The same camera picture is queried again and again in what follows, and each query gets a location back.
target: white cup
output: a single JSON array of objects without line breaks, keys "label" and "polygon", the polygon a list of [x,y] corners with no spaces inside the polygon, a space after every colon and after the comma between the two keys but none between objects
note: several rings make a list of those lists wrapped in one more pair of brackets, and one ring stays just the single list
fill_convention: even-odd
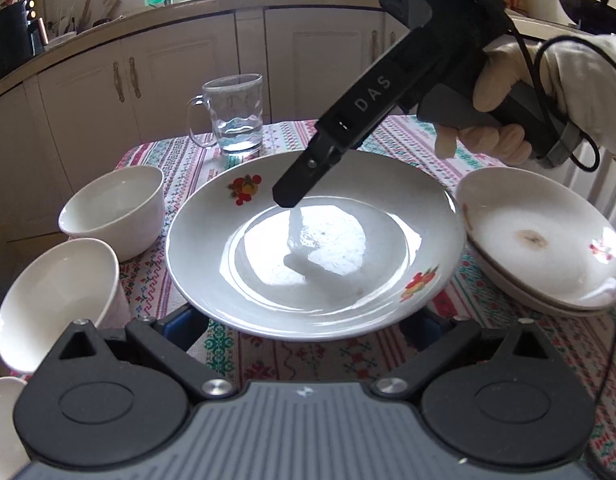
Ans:
[{"label": "white cup", "polygon": [[75,319],[121,328],[130,307],[110,246],[94,238],[46,251],[15,280],[0,308],[0,355],[12,370],[32,374]]},{"label": "white cup", "polygon": [[24,386],[22,379],[0,378],[0,480],[9,480],[30,461],[12,421],[12,409]]}]

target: gray grip plate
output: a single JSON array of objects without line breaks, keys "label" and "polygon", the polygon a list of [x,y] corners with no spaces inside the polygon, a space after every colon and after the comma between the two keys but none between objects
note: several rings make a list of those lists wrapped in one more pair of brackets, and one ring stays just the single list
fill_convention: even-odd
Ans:
[{"label": "gray grip plate", "polygon": [[358,383],[251,383],[208,402],[144,462],[79,473],[35,463],[18,480],[584,480],[577,465],[526,475],[460,464],[403,403]]}]

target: white bowl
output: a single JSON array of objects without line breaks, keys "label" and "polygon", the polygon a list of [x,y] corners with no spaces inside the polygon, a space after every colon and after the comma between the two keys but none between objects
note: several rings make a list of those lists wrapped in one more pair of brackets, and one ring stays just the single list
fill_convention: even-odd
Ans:
[{"label": "white bowl", "polygon": [[486,259],[486,257],[479,252],[474,245],[468,243],[468,248],[473,259],[477,263],[477,266],[483,271],[483,273],[489,277],[489,279],[497,287],[499,287],[504,293],[509,295],[513,300],[517,300],[523,306],[541,312],[542,314],[548,314],[549,316],[560,317],[594,317],[601,316],[606,309],[586,309],[586,310],[569,310],[566,308],[560,308],[551,304],[545,303],[539,298],[531,296],[526,291],[519,288],[517,285],[508,280],[503,274],[501,274],[495,267]]},{"label": "white bowl", "polygon": [[470,241],[507,280],[566,309],[616,304],[616,232],[582,197],[517,168],[483,168],[456,191]]},{"label": "white bowl", "polygon": [[12,421],[12,409],[24,386],[22,379],[0,378],[0,480],[10,480],[30,462]]},{"label": "white bowl", "polygon": [[59,228],[73,238],[103,240],[124,262],[155,242],[165,218],[162,170],[131,166],[80,189],[60,213]]},{"label": "white bowl", "polygon": [[297,207],[283,209],[272,185],[297,156],[232,168],[180,209],[166,262],[191,304],[243,332],[334,340],[395,323],[439,293],[466,241],[440,183],[351,150]]},{"label": "white bowl", "polygon": [[81,238],[57,245],[15,280],[0,308],[0,355],[12,370],[32,374],[75,319],[121,328],[130,321],[115,253]]}]

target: white glove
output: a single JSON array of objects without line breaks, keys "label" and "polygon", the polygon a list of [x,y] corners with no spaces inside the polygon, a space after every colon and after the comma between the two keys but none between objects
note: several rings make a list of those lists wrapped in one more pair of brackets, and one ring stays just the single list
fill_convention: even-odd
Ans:
[{"label": "white glove", "polygon": [[[616,36],[591,36],[586,39],[603,49],[616,62]],[[528,50],[534,60],[536,46]],[[517,43],[501,46],[488,53],[472,95],[472,104],[480,112],[494,110],[517,81],[532,84],[528,67]],[[542,58],[540,78],[546,94],[557,101],[560,111],[599,145],[616,155],[616,71],[599,54],[577,43],[564,41],[551,46]],[[518,124],[499,130],[476,126],[456,130],[435,124],[438,158],[454,156],[459,139],[473,153],[485,153],[507,164],[521,164],[530,156]]]}]

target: patterned tablecloth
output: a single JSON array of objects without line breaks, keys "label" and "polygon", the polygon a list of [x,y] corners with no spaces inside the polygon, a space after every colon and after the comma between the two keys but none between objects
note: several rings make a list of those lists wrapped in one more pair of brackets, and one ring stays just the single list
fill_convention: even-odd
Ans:
[{"label": "patterned tablecloth", "polygon": [[[311,121],[265,126],[262,154],[302,149],[313,133]],[[463,148],[453,160],[438,160],[434,140],[429,124],[395,116],[386,119],[362,149],[417,166],[451,190],[469,171],[501,164]],[[170,222],[195,189],[239,163],[216,148],[202,150],[186,137],[144,144],[121,160],[120,168],[150,164],[162,168],[166,176],[162,236],[143,255],[121,265],[122,284],[136,314],[163,317],[184,303],[172,285],[164,258]],[[504,327],[519,317],[534,318],[587,389],[596,391],[606,366],[616,312],[570,319],[528,310],[495,288],[469,254],[430,306],[443,316],[471,316],[488,327]],[[342,341],[291,343],[238,333],[212,322],[190,353],[243,386],[248,380],[373,380],[416,351],[406,344],[397,326]],[[616,470],[616,359],[603,407],[597,412],[593,442],[603,463]]]}]

